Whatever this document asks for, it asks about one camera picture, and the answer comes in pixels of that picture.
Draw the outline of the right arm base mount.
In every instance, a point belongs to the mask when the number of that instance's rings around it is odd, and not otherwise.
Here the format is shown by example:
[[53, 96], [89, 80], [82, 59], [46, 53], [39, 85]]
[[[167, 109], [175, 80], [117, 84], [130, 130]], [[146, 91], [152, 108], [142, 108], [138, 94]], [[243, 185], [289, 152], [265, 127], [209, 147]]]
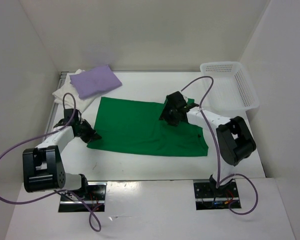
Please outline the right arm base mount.
[[208, 179], [193, 181], [196, 210], [223, 210], [229, 205], [241, 209], [240, 197], [235, 180], [214, 190]]

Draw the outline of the green t shirt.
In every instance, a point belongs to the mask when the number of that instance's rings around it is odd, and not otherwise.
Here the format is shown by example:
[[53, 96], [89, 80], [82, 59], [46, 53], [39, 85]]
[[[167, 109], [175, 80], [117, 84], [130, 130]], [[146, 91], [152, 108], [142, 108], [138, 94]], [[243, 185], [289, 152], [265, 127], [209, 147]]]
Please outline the green t shirt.
[[180, 122], [169, 125], [159, 117], [164, 104], [102, 97], [94, 129], [101, 139], [89, 149], [163, 157], [206, 157], [203, 129]]

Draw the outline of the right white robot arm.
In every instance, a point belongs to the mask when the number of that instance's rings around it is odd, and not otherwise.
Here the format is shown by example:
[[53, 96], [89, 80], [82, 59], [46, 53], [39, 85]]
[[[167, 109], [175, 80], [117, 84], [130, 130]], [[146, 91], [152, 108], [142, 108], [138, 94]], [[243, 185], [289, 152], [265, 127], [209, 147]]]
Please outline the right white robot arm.
[[227, 191], [227, 185], [236, 175], [234, 168], [257, 148], [242, 117], [230, 118], [204, 110], [197, 103], [188, 103], [179, 91], [166, 96], [159, 119], [174, 127], [187, 123], [210, 131], [216, 147], [217, 170], [209, 178], [209, 191], [215, 197]]

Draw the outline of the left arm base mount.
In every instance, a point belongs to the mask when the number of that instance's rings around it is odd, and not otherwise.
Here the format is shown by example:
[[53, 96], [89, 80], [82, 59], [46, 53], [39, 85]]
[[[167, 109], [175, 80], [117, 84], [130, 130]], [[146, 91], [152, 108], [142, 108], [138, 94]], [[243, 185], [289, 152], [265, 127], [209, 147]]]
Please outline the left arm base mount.
[[[104, 212], [106, 190], [106, 182], [89, 181], [85, 190], [77, 189], [72, 192], [78, 195], [93, 212]], [[73, 194], [66, 192], [60, 197], [58, 212], [83, 213], [88, 210]]]

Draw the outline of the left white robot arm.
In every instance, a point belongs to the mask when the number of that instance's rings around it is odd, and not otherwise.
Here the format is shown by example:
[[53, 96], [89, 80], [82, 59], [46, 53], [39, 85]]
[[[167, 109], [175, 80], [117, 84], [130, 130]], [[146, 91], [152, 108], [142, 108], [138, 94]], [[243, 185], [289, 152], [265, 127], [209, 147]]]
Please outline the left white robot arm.
[[35, 148], [23, 151], [23, 181], [28, 193], [47, 190], [66, 190], [79, 200], [90, 194], [88, 180], [84, 174], [65, 171], [61, 153], [74, 138], [89, 144], [102, 137], [82, 118], [79, 110], [63, 110], [64, 118], [53, 128], [53, 132]]

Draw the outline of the purple t shirt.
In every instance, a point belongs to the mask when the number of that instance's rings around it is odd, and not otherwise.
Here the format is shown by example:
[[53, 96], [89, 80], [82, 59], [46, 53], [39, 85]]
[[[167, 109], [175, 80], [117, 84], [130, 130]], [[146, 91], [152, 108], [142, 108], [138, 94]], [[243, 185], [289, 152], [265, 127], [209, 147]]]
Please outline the purple t shirt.
[[122, 86], [122, 82], [108, 65], [73, 74], [70, 76], [70, 83], [82, 100], [110, 92]]

